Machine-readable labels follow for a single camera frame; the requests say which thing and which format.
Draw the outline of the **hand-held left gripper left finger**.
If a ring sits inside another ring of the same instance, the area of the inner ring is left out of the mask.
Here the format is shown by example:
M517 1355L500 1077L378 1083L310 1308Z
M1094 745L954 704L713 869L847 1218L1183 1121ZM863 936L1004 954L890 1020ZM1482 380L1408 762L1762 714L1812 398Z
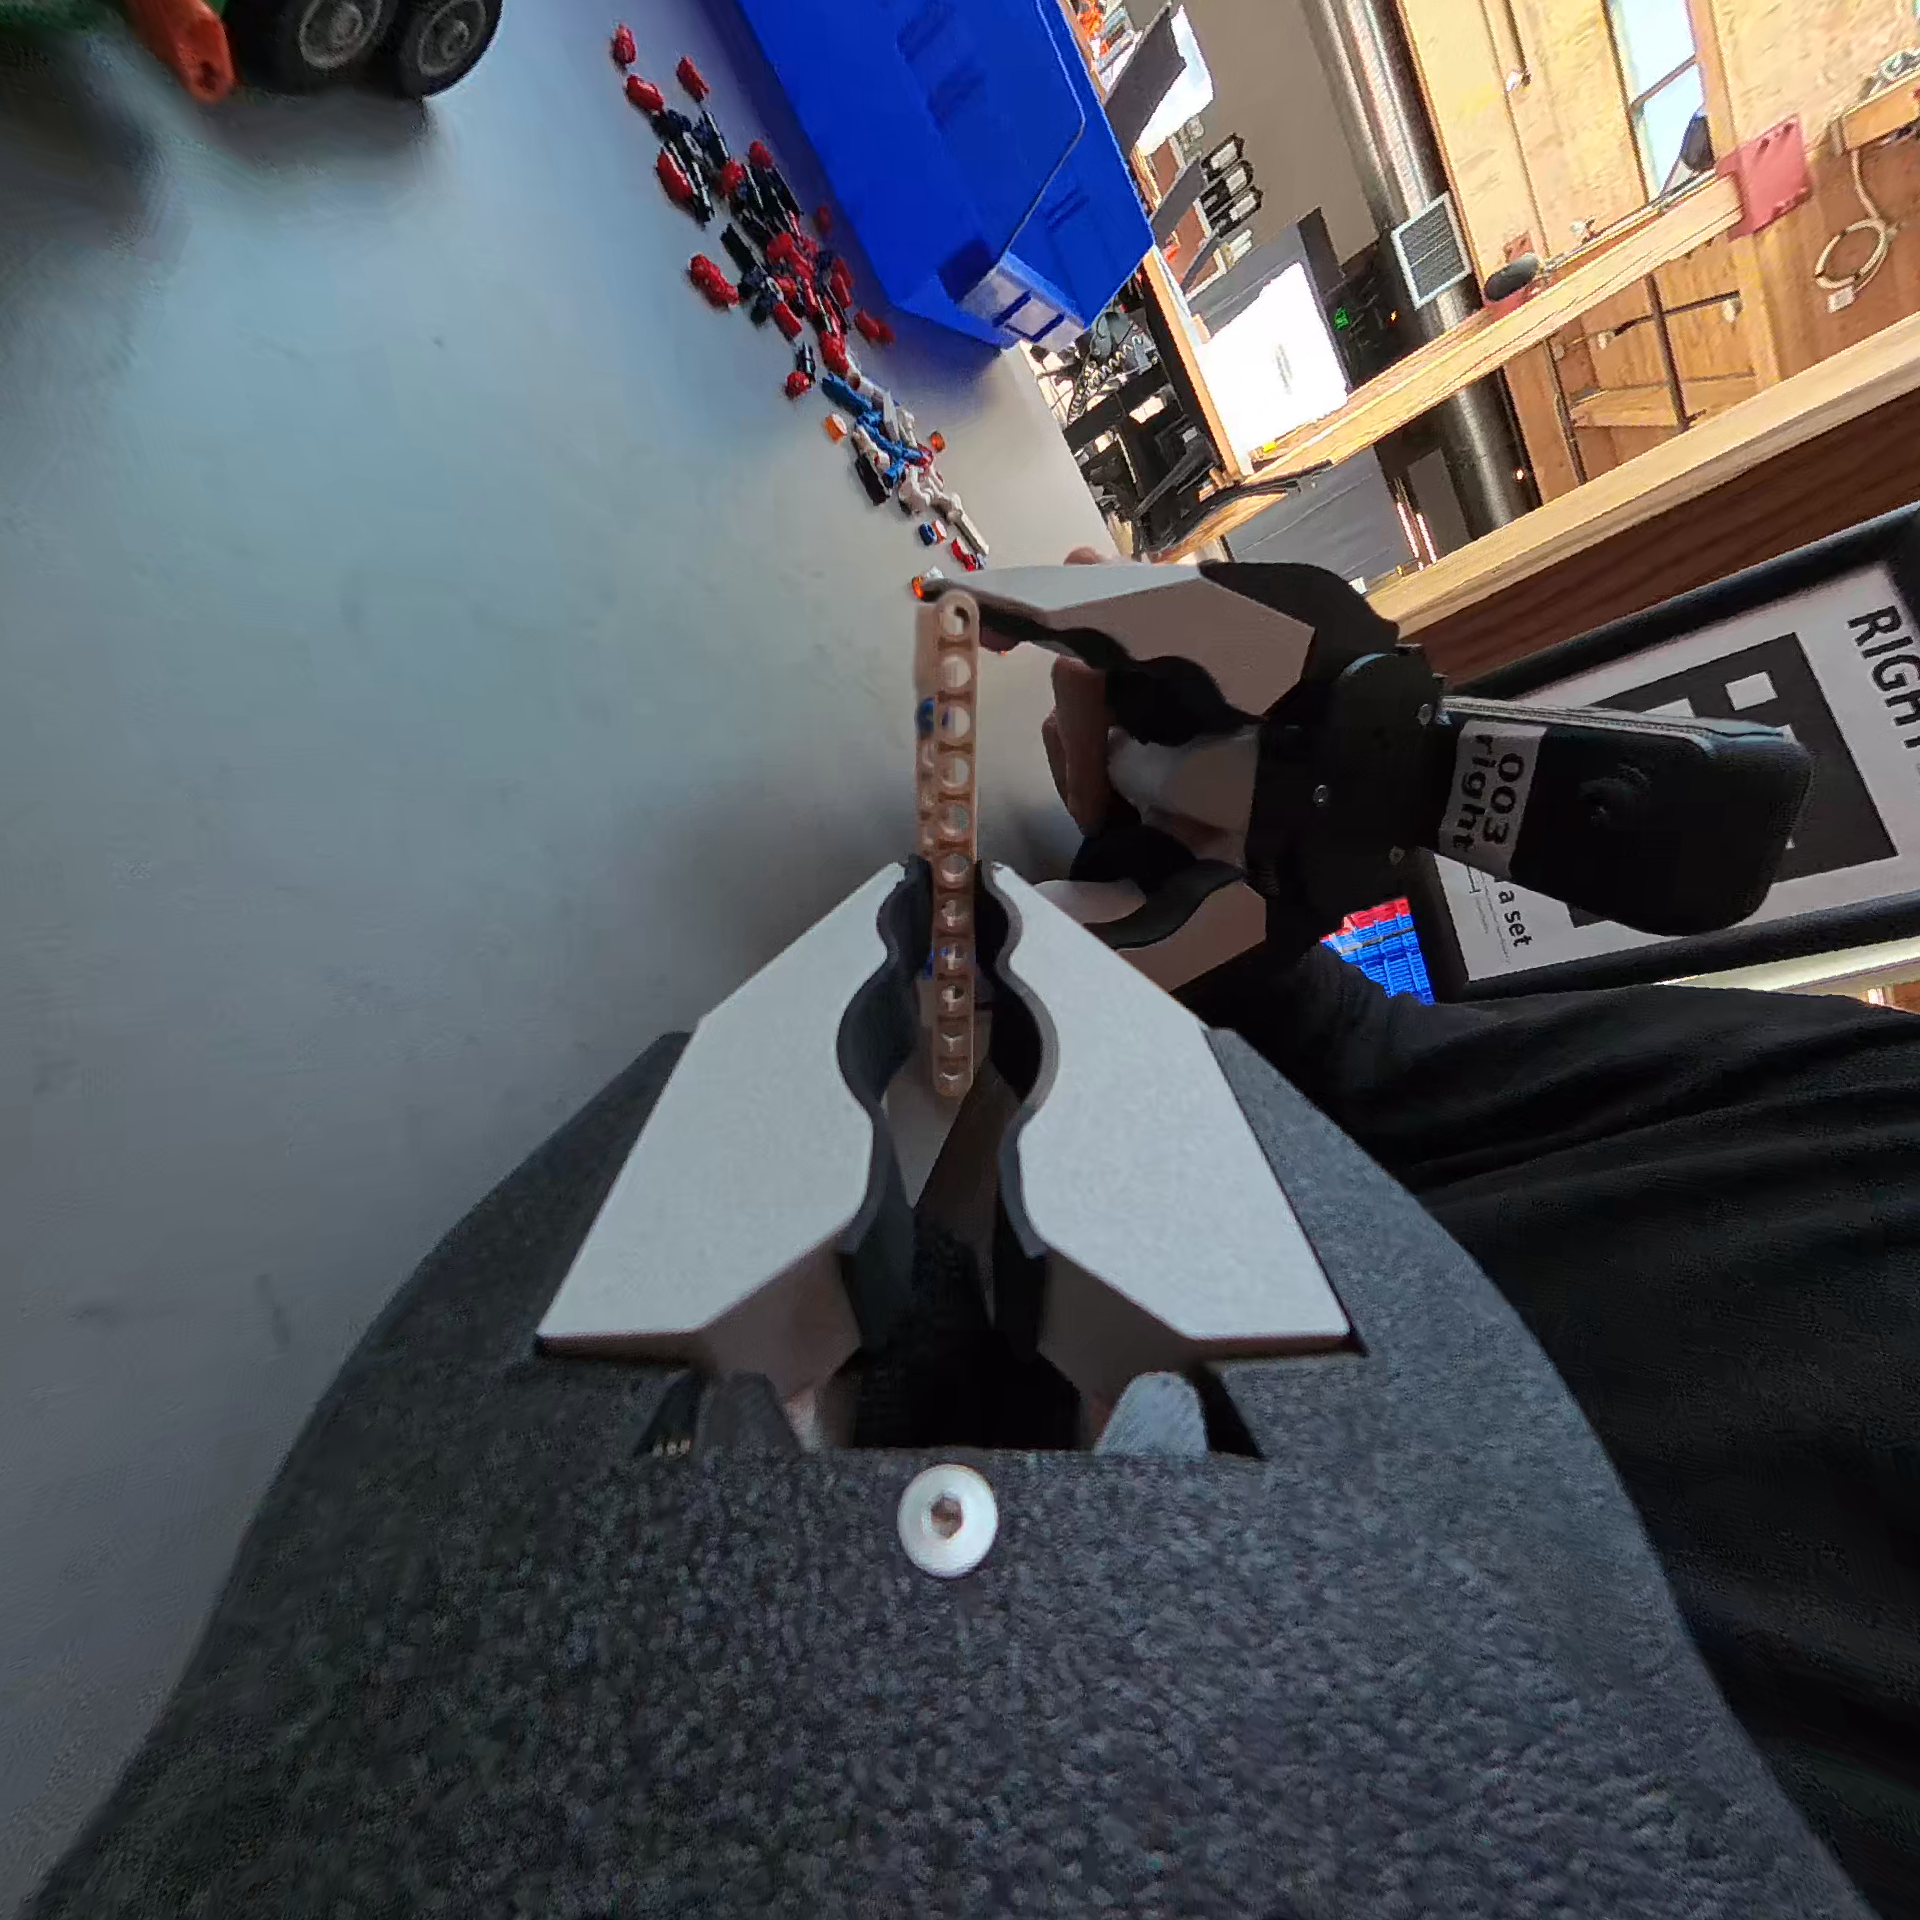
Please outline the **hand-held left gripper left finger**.
M540 1354L770 1387L847 1444L917 1260L884 1107L921 1056L921 865L882 867L687 1036L537 1325Z

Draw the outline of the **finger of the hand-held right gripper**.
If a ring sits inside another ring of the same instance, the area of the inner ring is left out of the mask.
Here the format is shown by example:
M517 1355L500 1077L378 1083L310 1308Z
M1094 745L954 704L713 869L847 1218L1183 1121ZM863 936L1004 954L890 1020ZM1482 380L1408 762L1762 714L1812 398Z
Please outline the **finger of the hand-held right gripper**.
M1204 822L1108 825L1084 841L1066 877L1034 889L1166 992L1257 949L1266 932L1240 837Z
M1290 563L996 568L921 606L922 729L978 692L973 657L1052 659L1065 736L1233 736L1304 675L1320 570Z

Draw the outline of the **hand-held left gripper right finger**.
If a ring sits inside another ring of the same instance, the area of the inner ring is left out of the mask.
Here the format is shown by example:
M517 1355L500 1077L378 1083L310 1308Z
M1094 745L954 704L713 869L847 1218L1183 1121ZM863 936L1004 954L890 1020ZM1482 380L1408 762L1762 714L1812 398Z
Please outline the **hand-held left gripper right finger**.
M1360 1339L1209 1028L1009 867L980 874L992 1321L1021 1440L1092 1449L1142 1377Z

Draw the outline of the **tan lego beam with holes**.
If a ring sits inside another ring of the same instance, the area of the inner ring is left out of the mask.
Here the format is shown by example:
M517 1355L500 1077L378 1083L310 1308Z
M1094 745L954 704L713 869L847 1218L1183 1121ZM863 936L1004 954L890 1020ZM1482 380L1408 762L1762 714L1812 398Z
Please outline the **tan lego beam with holes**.
M928 872L928 958L919 1011L929 1091L950 1105L975 1081L975 872L980 624L970 592L941 576L913 629L913 786Z

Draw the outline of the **person's right forearm black sleeve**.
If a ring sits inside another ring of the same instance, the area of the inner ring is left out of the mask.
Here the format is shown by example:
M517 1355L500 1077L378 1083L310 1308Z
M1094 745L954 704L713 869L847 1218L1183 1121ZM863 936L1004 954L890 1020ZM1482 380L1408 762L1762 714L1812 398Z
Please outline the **person's right forearm black sleeve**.
M1918 1020L1703 988L1424 1003L1325 946L1181 989L1501 1290L1719 1690L1918 1914Z

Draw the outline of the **pile of small lego pieces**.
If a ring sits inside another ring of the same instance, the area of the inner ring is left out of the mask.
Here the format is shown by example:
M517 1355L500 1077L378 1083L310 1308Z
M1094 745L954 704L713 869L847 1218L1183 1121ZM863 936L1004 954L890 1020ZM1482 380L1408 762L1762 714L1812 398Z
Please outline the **pile of small lego pieces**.
M961 574L984 570L992 550L941 470L945 437L922 430L857 362L855 346L888 348L895 332L857 300L847 261L832 250L829 208L801 205L764 139L729 142L692 59L679 59L671 88L656 85L625 21L608 36L608 59L656 142L666 204L706 241L687 259L687 286L711 312L740 314L784 342L781 396L825 406L823 432L871 506L895 510L933 560L945 554Z

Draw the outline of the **lego truck model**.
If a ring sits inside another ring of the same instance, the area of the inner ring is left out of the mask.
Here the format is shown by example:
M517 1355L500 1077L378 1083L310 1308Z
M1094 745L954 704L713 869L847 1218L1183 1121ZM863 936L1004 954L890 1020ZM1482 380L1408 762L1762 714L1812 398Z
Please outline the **lego truck model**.
M418 106L487 58L500 3L117 3L111 12L201 106L234 85L313 94L368 80Z

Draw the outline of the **person's right hand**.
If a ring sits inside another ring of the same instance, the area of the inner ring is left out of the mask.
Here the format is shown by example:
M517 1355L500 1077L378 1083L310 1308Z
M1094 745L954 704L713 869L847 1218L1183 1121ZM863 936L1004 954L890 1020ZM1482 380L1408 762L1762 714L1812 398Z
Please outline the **person's right hand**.
M1090 544L1080 544L1066 554L1066 565L1102 565L1114 560ZM1071 822L1080 833L1080 848L1071 862L1073 880L1135 880L1144 888L1148 867L1162 852L1152 851L1114 851L1119 841L1108 845L1110 834L1119 833L1113 825L1118 819L1118 800L1110 782L1110 733L1113 704L1108 699L1106 678L1071 657L1054 657L1049 669L1052 712L1042 723L1042 748L1052 782L1056 785ZM1159 830L1173 844L1185 848L1199 859L1223 859L1244 869L1244 844L1239 833L1224 833L1176 814L1159 816Z

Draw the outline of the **dark flat panel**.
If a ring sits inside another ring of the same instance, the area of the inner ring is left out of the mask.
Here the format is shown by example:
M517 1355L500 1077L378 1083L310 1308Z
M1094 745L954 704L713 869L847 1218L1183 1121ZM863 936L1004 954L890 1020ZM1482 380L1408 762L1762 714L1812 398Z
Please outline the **dark flat panel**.
M1313 565L1360 592L1418 557L1375 449L1276 497L1223 544L1233 563Z

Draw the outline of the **stack of blue crates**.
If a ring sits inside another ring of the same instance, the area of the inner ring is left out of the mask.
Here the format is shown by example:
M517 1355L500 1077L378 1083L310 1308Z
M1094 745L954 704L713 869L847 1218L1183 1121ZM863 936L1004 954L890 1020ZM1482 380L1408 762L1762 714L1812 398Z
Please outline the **stack of blue crates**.
M1390 996L1432 1003L1432 981L1405 896L1351 912L1322 938L1322 946Z

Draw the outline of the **white monitor screen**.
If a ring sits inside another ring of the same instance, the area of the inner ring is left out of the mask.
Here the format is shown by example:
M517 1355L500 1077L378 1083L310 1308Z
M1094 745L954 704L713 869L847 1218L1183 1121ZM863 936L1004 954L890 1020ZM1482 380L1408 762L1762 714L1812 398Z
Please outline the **white monitor screen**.
M1224 473L1252 473L1263 449L1345 402L1351 386L1295 230L1192 290L1175 278L1169 292L1188 401Z

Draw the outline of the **black round pillar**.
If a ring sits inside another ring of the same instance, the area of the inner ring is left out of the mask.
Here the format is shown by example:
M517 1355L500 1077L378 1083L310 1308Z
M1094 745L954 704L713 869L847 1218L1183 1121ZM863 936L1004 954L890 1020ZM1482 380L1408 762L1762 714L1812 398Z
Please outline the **black round pillar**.
M1513 402L1500 373L1468 380L1442 355L1442 340L1481 312L1477 270L1472 267L1472 282L1429 309L1413 309L1386 241L1392 226L1416 205L1445 189L1453 194L1401 6L1311 4L1311 33L1328 74L1334 116L1351 146L1360 194L1375 225L1375 270L1396 314L1393 340L1429 362L1424 378L1430 406L1422 422L1445 457L1468 537L1488 537L1536 507L1537 489L1528 477Z

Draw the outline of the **white vent grille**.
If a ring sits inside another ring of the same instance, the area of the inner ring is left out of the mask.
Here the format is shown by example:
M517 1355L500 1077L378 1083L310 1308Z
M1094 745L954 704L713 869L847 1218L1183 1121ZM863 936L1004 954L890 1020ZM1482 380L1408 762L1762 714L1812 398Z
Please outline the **white vent grille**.
M1386 241L1413 309L1472 282L1472 254L1447 189L1393 225Z

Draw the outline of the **blue plastic storage bin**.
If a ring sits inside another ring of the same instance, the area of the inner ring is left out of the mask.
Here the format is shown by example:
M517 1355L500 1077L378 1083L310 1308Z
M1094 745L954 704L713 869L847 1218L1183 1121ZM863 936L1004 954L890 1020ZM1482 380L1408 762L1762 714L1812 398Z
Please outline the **blue plastic storage bin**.
M1058 4L740 3L887 301L1060 353L1152 233Z

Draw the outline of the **red wall bracket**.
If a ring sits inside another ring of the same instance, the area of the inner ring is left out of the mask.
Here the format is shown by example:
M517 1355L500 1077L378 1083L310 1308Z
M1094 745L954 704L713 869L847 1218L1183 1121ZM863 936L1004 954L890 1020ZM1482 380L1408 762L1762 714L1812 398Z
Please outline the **red wall bracket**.
M1762 233L1812 196L1802 118L1783 121L1717 158L1717 179L1733 184L1737 219L1728 238Z

